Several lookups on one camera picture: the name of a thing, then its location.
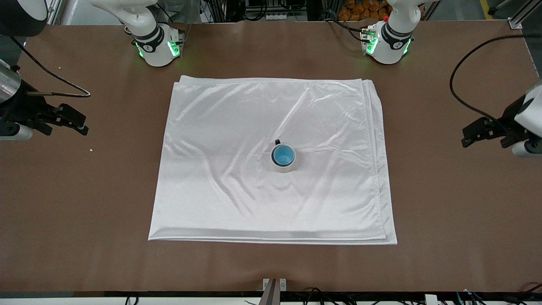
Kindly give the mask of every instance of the metal frame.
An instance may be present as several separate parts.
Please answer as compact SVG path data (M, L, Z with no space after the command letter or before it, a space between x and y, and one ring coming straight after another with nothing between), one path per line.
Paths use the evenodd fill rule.
M435 12L435 10L438 8L439 5L440 5L440 1L431 3L429 8L427 10L425 10L425 18L424 18L424 20L431 19L431 17L433 16L433 13Z
M529 15L540 6L540 4L542 4L542 0L527 1L521 6L521 8L519 8L517 12L515 12L514 15L512 15L512 17L508 18L510 28L513 30L523 28L521 23L527 19L527 17L529 17Z
M62 0L52 0L51 5L47 6L47 24L56 24L56 20L60 24L59 12L62 5Z
M258 305L280 305L280 286L278 278L270 279Z

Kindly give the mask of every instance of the table surface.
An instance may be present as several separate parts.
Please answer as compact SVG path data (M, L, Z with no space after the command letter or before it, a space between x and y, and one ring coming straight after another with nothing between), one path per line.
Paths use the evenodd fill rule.
M464 149L479 117L450 94L457 62L517 34L505 21L422 22L401 62L362 56L322 22L194 25L182 59L153 68L122 27L46 27L27 48L89 99L49 98L87 116L0 145L0 290L261 289L517 291L542 279L542 162L497 140ZM70 91L22 56L26 81ZM397 246L148 242L173 83L206 78L371 79L382 100ZM538 80L523 39L494 42L457 74L460 96L499 116Z

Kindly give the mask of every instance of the white cloth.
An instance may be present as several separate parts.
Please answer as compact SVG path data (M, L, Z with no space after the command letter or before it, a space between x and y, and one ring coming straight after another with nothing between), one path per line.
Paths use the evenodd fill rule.
M276 139L296 151L289 173ZM149 240L397 244L372 81L182 76Z

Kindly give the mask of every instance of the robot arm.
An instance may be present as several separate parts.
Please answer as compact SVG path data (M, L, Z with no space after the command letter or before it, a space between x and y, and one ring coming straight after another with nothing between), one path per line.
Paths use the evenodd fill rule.
M88 0L93 6L117 17L134 36L151 34L157 22L147 8L158 0Z
M162 67L182 53L184 34L167 24L158 24L147 6L158 0L88 0L121 20L130 30L135 45L149 65Z
M419 5L436 0L388 0L393 6L390 18L369 26L362 33L364 54L376 61L390 65L398 62L408 51L412 32L420 22Z
M43 0L2 0L0 4L0 35L35 36L45 27L47 7ZM37 90L0 60L0 141L24 141L32 129L50 135L49 124L72 128L86 135L86 117L67 104L53 107Z
M513 154L542 157L542 81L506 107L498 121L500 125L481 117L463 128L463 147L484 139L504 137L501 146L512 146Z

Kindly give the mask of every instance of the cable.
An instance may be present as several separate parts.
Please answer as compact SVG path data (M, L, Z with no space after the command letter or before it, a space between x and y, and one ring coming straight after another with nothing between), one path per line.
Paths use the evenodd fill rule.
M188 34L190 34L190 29L192 28L192 23L190 23L190 26L188 27L188 31L186 31L186 34L184 34L184 44L186 45L186 42L188 41Z
M298 17L295 15L294 10L292 9L292 6L290 5L290 11L292 12L292 16L294 16L296 21L299 21Z
M205 15L205 18L207 18L207 21L209 23L211 23L211 16L207 17L207 13L205 12L206 7L209 9L209 11L211 10L211 8L209 7L209 2L205 2L205 5L206 5L205 7L202 6L202 12L203 12L203 15Z
M455 294L457 295L457 300L459 300L459 304L465 305L465 302L461 300L461 297L459 296L459 293L456 291Z
M527 290L526 293L531 293L531 292L537 290L540 287L542 287L542 284L538 284L538 285L534 286L533 288Z
M371 305L376 305L376 304L378 304L378 303L380 303L380 302L384 301L385 299L386 299L386 298L382 298L382 299L380 299L380 300L376 301L375 303L373 303L373 304L371 304Z
M212 0L204 0L205 2L207 2L207 6L209 7L209 11L211 11L211 7L209 6L209 4L211 4L211 6L215 9L215 13L216 14L220 14L220 15L223 15L224 16L224 19L226 20L226 22L230 22L228 20L228 18L226 18L226 15L224 13L224 9L222 7L219 7L216 3L214 3ZM215 18L213 17L212 21L214 23L216 23L217 21L215 20Z
M88 98L91 96L91 93L86 91L85 89L79 87L76 84L72 84L71 82L65 80L64 78L56 75L55 73L49 71L47 68L45 68L37 59L30 54L14 37L11 37L11 40L28 56L30 59L32 59L33 62L35 62L42 70L49 73L49 75L53 76L54 78L62 81L63 83L70 85L71 87L74 87L75 89L83 92L84 94L71 94L71 93L56 93L56 92L27 92L27 95L29 96L60 96L60 97L72 97L72 98Z
M124 305L128 305L128 302L130 301L130 296L132 296L132 293L128 294L128 296L126 297L126 302L124 302ZM139 295L135 293L135 302L132 305L137 305L137 303L139 303Z
M282 4L282 0L279 0L278 2L279 2L280 7L282 7L283 9L287 9L287 10L292 9L291 5L290 5L290 7L287 7L286 5ZM300 10L300 9L302 9L304 7L305 7L305 5L302 4L302 5L296 5L293 8L296 9L296 10Z
M367 42L367 43L370 42L370 40L368 40L368 39L361 39L361 38L355 36L354 33L353 33L352 31L356 31L356 32L361 33L362 30L361 30L361 29L354 29L354 28L351 28L351 27L347 26L347 25L346 25L346 21L344 22L344 24L338 22L337 20L331 19L331 18L324 19L324 21L327 21L327 22L333 21L334 23L340 25L342 28L347 29L348 32L350 33L350 35L352 35L352 37L354 37L354 39L356 39L357 41Z
M166 10L160 4L158 4L158 2L156 3L156 5L164 12L164 14L166 14L170 22L173 23L173 19L171 19L171 16L166 12Z
M482 300L482 298L479 295L477 295L476 293L472 293L472 294L478 299L478 302L480 302L482 305L487 305L487 304L484 303L484 301Z
M260 7L260 12L258 13L258 16L256 18L249 18L247 16L245 16L245 19L246 20L249 20L249 21L258 21L260 20L261 18L263 18L266 13L267 13L267 0L260 0L262 2L262 6Z
M469 58L469 56L471 56L474 52L476 52L478 49L480 49L481 47L491 43L491 42L494 42L494 41L499 41L499 40L504 40L504 39L511 39L511 38L540 38L541 35L507 35L507 36L501 36L501 37L496 37L496 38L493 38L493 39L490 39L480 45L478 45L476 48L474 48L472 51L470 51L469 53L467 53L467 55L465 55L458 63L457 63L457 66L455 66L454 68L454 71L451 73L451 76L450 76L450 92L451 94L454 96L454 98L459 101L459 103L461 103L463 106L469 108L470 110L476 112L476 113L479 113L481 115L483 115L484 117L488 118L489 120L492 120L493 122L495 122L495 124L497 124L499 127L501 127L505 132L506 134L508 135L511 135L511 136L514 136L512 131L510 129L508 129L506 126L504 126L501 122L499 122L495 117L493 117L492 115L490 115L489 113L487 112L484 112L474 106L471 106L469 105L466 101L462 100L458 95L457 93L455 93L455 90L454 90L454 77L455 77L455 73L457 72L457 70L459 69L459 67L461 67L461 65L465 62L465 60L467 58Z
M361 32L362 30L361 29L356 29L356 28L351 28L345 24L342 24L340 23L339 21L335 20L335 19L331 19L331 18L326 18L324 19L324 21L332 21L332 22L335 22L336 24L340 25L342 28L345 28L345 29L350 29L350 31L354 31L354 32Z

